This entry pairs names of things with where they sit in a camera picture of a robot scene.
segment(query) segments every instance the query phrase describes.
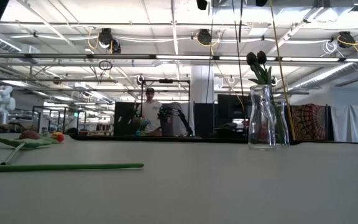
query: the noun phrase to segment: cap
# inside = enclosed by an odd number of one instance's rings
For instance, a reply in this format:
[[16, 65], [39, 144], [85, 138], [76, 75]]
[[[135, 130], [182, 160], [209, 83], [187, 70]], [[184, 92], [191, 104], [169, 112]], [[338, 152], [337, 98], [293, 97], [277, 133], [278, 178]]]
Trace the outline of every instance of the cap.
[[154, 89], [149, 87], [146, 89], [146, 93], [154, 93]]

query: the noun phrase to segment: man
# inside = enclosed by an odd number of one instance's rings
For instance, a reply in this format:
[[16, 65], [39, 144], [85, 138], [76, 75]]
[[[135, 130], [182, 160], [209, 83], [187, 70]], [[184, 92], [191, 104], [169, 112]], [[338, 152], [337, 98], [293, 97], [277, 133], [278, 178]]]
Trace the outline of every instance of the man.
[[[162, 104], [157, 100], [153, 100], [154, 89], [146, 89], [146, 102], [143, 103], [142, 116], [150, 123], [146, 126], [146, 136], [162, 137], [160, 120], [158, 118], [158, 112]], [[137, 107], [137, 114], [140, 114], [141, 105]]]

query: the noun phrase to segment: white table surface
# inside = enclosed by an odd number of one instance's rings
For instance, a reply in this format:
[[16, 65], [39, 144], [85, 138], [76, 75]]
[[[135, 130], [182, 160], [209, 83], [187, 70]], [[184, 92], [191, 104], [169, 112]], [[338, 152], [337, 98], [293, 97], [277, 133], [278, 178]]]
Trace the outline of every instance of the white table surface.
[[[0, 144], [0, 162], [8, 147]], [[16, 158], [145, 167], [0, 173], [0, 223], [358, 223], [356, 144], [260, 152], [245, 144], [66, 138]]]

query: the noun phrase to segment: glass vase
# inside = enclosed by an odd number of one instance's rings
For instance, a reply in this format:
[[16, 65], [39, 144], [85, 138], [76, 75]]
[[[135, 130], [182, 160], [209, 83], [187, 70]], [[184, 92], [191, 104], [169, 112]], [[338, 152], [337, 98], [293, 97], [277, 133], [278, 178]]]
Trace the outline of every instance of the glass vase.
[[288, 125], [285, 120], [285, 100], [273, 99], [273, 102], [275, 110], [274, 130], [276, 143], [281, 147], [287, 147], [290, 145], [290, 134], [288, 133]]
[[263, 151], [274, 150], [276, 137], [272, 86], [254, 85], [250, 91], [252, 112], [249, 120], [249, 148]]

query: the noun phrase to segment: white shirt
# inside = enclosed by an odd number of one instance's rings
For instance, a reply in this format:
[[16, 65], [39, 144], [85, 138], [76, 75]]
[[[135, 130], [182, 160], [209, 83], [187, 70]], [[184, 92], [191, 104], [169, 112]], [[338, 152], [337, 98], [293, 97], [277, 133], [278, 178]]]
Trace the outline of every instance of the white shirt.
[[[140, 106], [141, 105], [137, 107], [137, 114], [140, 114]], [[144, 130], [146, 133], [151, 133], [161, 127], [161, 123], [158, 118], [158, 112], [160, 111], [161, 106], [162, 104], [157, 100], [152, 100], [151, 103], [143, 103], [142, 116], [144, 116], [146, 120], [150, 121]]]

